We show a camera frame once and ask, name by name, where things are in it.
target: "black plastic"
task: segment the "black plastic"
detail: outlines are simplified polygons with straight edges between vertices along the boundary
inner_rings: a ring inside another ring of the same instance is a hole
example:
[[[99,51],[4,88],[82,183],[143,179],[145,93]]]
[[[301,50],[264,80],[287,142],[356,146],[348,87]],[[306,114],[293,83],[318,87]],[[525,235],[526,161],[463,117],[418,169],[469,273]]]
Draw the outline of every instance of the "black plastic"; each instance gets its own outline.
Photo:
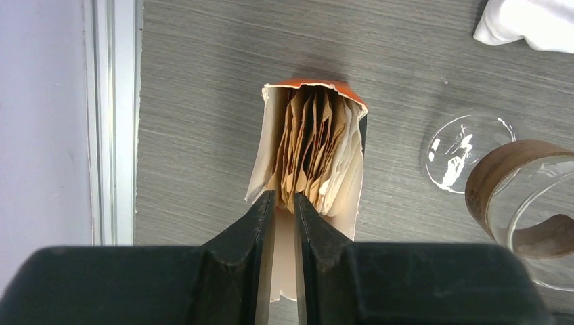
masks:
[[[574,315],[571,313],[553,313],[555,325],[574,325]]]
[[[299,324],[552,322],[522,264],[500,246],[352,243],[306,197],[295,203]]]
[[[267,324],[275,206],[264,193],[201,247],[40,250],[0,301],[0,324]],[[295,217],[300,324],[558,320],[502,247],[351,242],[301,195]]]

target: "brown page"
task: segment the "brown page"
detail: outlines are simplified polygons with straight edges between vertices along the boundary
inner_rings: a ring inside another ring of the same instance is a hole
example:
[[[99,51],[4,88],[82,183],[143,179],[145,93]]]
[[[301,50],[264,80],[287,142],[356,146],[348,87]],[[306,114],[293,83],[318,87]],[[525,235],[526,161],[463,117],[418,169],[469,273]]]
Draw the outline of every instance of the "brown page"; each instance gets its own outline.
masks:
[[[303,96],[301,98],[306,98],[307,92],[304,91],[303,92]],[[292,165],[290,165],[290,171],[289,171],[289,176],[288,176],[288,184],[290,184],[290,182],[292,181],[292,188],[288,188],[287,190],[289,191],[289,197],[287,200],[287,207],[290,211],[294,210],[294,195],[297,192],[296,190],[296,183],[299,181],[299,170],[300,168],[300,163],[301,163],[301,159],[302,159],[302,154],[301,151],[303,149],[303,146],[307,145],[307,139],[306,137],[309,136],[309,131],[306,130],[308,129],[307,124],[310,123],[306,123],[307,122],[307,111],[305,110],[305,104],[307,103],[307,100],[299,103],[297,102],[296,104],[299,105],[301,104],[301,109],[299,110],[299,113],[297,114],[297,118],[299,118],[301,120],[301,123],[299,123],[300,128],[299,128],[299,132],[297,133],[297,142],[296,142],[296,146],[295,146],[295,152],[294,155],[292,157]]]
[[[295,186],[295,191],[297,193],[305,191],[307,187],[307,169],[309,168],[309,148],[313,143],[315,138],[315,133],[317,133],[315,121],[313,117],[316,113],[313,113],[313,101],[315,99],[315,94],[310,93],[307,101],[305,102],[305,107],[303,108],[303,118],[305,119],[305,136],[301,142],[301,157],[299,157],[299,171],[297,174],[297,184]]]
[[[285,146],[285,138],[286,138],[286,126],[285,123],[287,121],[287,107],[289,105],[289,101],[292,97],[292,92],[290,89],[285,90],[280,97],[284,98],[278,104],[278,107],[275,107],[277,110],[277,115],[275,117],[275,125],[273,126],[273,134],[275,139],[273,149],[275,151],[275,155],[273,156],[273,170],[271,172],[271,177],[269,178],[269,182],[267,183],[267,188],[270,190],[279,190],[279,184],[281,184],[281,176],[283,171],[283,149]]]
[[[324,152],[326,149],[327,144],[329,143],[330,139],[330,128],[331,128],[331,121],[333,116],[333,111],[331,108],[330,99],[328,96],[328,91],[324,91],[322,94],[322,101],[321,105],[323,106],[323,117],[321,121],[321,129],[319,130],[319,138],[318,138],[318,146],[319,149],[317,151],[317,156],[315,157],[315,161],[313,163],[313,169],[311,171],[311,176],[308,176],[309,180],[311,181],[311,186],[309,186],[309,199],[310,201],[315,204],[317,202],[317,198],[319,195],[319,186],[320,184],[316,184],[319,180],[319,168],[324,164]]]
[[[279,148],[277,151],[277,158],[276,158],[276,162],[275,162],[275,170],[273,172],[273,175],[271,176],[271,179],[269,180],[269,183],[267,184],[267,188],[271,189],[271,190],[275,190],[277,191],[277,206],[280,208],[285,207],[285,203],[284,200],[282,198],[282,192],[283,189],[281,187],[281,183],[282,183],[282,178],[283,178],[283,166],[285,164],[285,160],[286,160],[286,155],[285,155],[285,147],[288,145],[287,141],[288,141],[288,125],[287,125],[287,121],[289,121],[288,117],[288,103],[285,107],[285,111],[284,111],[284,115],[283,115],[283,119],[284,119],[284,123],[283,123],[283,127],[282,127],[282,137],[281,137],[281,141],[279,144]]]
[[[293,198],[294,198],[294,190],[295,190],[295,182],[296,182],[296,175],[295,170],[297,169],[297,160],[299,159],[299,153],[297,152],[298,148],[301,147],[300,145],[300,138],[303,136],[303,132],[301,128],[304,127],[303,125],[303,106],[305,105],[305,94],[306,94],[306,87],[302,87],[298,89],[293,100],[291,101],[290,108],[292,110],[292,130],[291,130],[291,137],[290,137],[290,145],[289,145],[289,152],[288,152],[288,164],[284,166],[286,172],[285,178],[285,191],[287,193],[287,197],[285,197],[285,203],[290,211],[293,210]]]
[[[333,156],[335,154],[336,149],[339,147],[340,142],[342,141],[343,133],[345,131],[346,119],[347,116],[345,115],[344,100],[342,97],[337,96],[336,98],[334,98],[333,122],[331,129],[332,137],[324,153],[326,163],[324,163],[319,170],[318,179],[321,179],[320,181],[321,184],[323,184],[331,176],[331,165]]]
[[[323,119],[323,107],[319,105],[320,97],[320,91],[316,91],[315,98],[313,99],[313,121],[315,123],[315,135],[311,144],[311,152],[309,153],[310,157],[309,165],[307,167],[307,185],[305,186],[305,191],[303,192],[306,197],[309,197],[311,193],[311,184],[313,183],[313,168],[315,166],[315,161],[319,151],[319,134],[321,132]]]
[[[286,197],[287,197],[286,180],[285,179],[287,178],[286,166],[289,163],[288,151],[289,151],[289,147],[291,146],[291,143],[290,143],[291,142],[291,131],[292,131],[292,125],[293,125],[293,109],[291,108],[292,102],[293,101],[291,100],[289,102],[289,104],[287,105],[287,111],[285,113],[285,144],[284,144],[283,152],[282,152],[283,168],[281,170],[280,188],[278,188],[278,194],[279,194],[278,201],[283,202],[283,204],[286,204]]]

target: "torn cover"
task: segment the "torn cover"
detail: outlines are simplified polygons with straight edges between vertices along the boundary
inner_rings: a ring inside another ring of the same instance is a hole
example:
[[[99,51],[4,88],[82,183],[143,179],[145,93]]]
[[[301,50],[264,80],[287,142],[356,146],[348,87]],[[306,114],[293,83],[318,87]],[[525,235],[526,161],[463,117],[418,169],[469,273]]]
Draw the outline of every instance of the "torn cover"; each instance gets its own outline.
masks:
[[[263,90],[265,111],[246,200],[277,191],[271,301],[296,300],[294,195],[353,239],[363,185],[367,106],[346,83],[288,79]]]

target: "gray table surface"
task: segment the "gray table surface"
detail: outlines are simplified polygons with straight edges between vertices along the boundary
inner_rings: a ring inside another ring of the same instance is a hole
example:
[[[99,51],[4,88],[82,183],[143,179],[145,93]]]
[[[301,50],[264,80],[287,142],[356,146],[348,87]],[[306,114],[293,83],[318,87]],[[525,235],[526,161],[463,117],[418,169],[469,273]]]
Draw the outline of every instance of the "gray table surface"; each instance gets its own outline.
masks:
[[[479,0],[146,0],[136,244],[203,244],[243,201],[261,87],[348,81],[370,108],[357,240],[489,242],[462,199],[433,190],[420,148],[449,114],[489,108],[572,148],[574,56],[476,42]],[[556,309],[569,294],[543,292]],[[296,304],[270,324],[296,322]]]

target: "white page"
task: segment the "white page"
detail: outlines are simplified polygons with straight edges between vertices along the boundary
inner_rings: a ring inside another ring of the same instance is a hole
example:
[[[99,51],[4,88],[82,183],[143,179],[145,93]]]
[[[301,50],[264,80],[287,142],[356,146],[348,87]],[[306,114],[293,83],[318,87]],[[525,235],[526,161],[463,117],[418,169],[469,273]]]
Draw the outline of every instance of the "white page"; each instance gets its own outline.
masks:
[[[251,173],[251,180],[245,195],[245,201],[255,202],[265,190],[265,185],[273,172],[273,156],[277,151],[273,149],[273,129],[277,115],[281,115],[280,106],[286,107],[288,91],[284,88],[263,88],[262,95],[265,100],[263,110],[263,125],[261,127],[261,137],[259,139],[259,149],[255,158],[255,165]]]
[[[357,167],[354,168],[354,173],[352,172],[353,167],[347,173],[347,177],[350,179],[349,189],[339,191],[335,200],[337,212],[329,213],[330,216],[325,217],[325,220],[352,240],[355,238],[355,224],[359,213],[359,199],[363,185],[363,154],[360,150],[354,154],[351,166]]]
[[[286,209],[277,209],[275,214],[275,247],[271,270],[270,301],[280,296],[297,300],[297,279],[295,273],[295,216]]]
[[[347,105],[347,101],[345,101],[345,111],[351,112],[351,121],[349,123],[349,138],[347,139],[347,143],[345,148],[342,150],[340,155],[340,160],[338,164],[334,166],[331,178],[322,184],[319,193],[324,195],[323,204],[321,204],[320,213],[326,214],[329,209],[331,208],[339,187],[343,182],[343,178],[345,177],[345,173],[351,164],[351,160],[353,159],[353,153],[355,152],[355,148],[357,145],[360,146],[361,144],[361,135],[359,132],[359,119],[357,110],[352,109],[353,107],[349,107]]]
[[[353,159],[349,164],[349,168],[343,177],[343,181],[339,187],[339,191],[335,196],[333,204],[329,211],[326,213],[329,216],[338,216],[342,211],[344,211],[343,207],[346,206],[347,200],[345,199],[347,196],[352,195],[351,193],[351,185],[353,183],[353,178],[357,172],[357,169],[362,166],[362,153],[361,147],[355,146],[355,152],[353,153]]]

